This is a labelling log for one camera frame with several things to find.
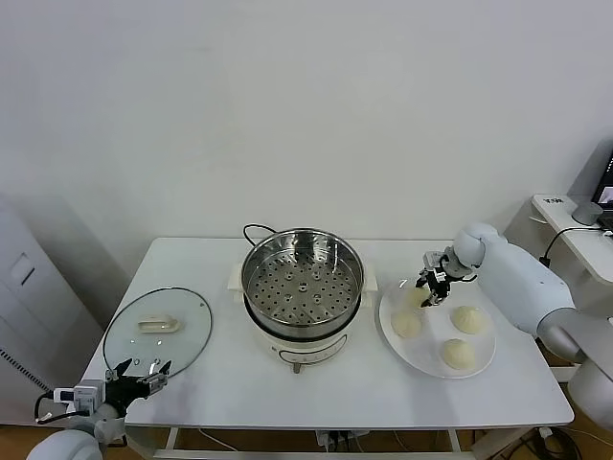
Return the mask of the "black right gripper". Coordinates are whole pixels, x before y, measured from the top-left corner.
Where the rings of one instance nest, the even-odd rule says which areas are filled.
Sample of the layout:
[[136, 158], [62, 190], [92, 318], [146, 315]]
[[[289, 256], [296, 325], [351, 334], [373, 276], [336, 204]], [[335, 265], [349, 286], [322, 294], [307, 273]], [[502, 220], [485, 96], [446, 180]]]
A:
[[416, 287], [423, 288], [425, 285], [428, 287], [428, 295], [420, 304], [422, 308], [436, 307], [449, 295], [450, 280], [444, 270], [426, 268], [422, 271], [416, 281]]

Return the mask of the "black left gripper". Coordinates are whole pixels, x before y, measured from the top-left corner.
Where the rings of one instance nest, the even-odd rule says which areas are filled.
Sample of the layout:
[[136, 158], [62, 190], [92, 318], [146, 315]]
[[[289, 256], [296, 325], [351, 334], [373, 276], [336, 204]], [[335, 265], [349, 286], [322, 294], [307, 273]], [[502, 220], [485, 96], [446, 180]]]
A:
[[167, 361], [159, 371], [141, 378], [123, 378], [132, 359], [129, 358], [105, 371], [104, 402], [115, 409], [119, 417], [124, 417], [130, 405], [138, 399], [159, 392], [169, 379], [171, 361]]

